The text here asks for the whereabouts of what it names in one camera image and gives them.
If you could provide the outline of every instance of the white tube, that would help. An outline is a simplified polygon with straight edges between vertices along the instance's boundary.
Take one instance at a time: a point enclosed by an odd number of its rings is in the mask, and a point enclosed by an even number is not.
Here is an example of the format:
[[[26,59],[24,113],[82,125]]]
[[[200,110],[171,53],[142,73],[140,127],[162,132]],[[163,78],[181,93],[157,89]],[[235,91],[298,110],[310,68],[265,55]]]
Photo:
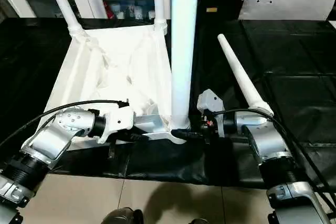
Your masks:
[[[167,34],[167,21],[164,16],[164,0],[154,0],[155,2],[155,30],[163,30],[164,34]]]
[[[70,7],[70,4],[68,0],[56,0],[57,4],[62,11],[62,14],[64,16],[64,19],[68,23],[68,29],[70,32],[70,35],[77,35],[77,34],[83,34],[84,30],[82,26],[78,23],[76,20],[76,17]]]
[[[172,129],[190,127],[188,118],[197,0],[172,0]]]
[[[268,103],[261,98],[256,87],[254,87],[225,36],[223,34],[218,35],[218,40],[249,107],[263,108],[273,114]]]

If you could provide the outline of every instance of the tiled floor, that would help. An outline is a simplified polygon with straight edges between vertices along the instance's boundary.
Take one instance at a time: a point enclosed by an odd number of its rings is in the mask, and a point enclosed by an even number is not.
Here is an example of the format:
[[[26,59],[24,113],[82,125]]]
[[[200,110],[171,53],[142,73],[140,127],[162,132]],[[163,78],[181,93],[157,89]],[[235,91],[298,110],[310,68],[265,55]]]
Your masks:
[[[25,224],[100,224],[121,207],[143,210],[145,224],[188,224],[195,218],[211,224],[268,224],[273,211],[264,190],[48,175],[20,212]]]

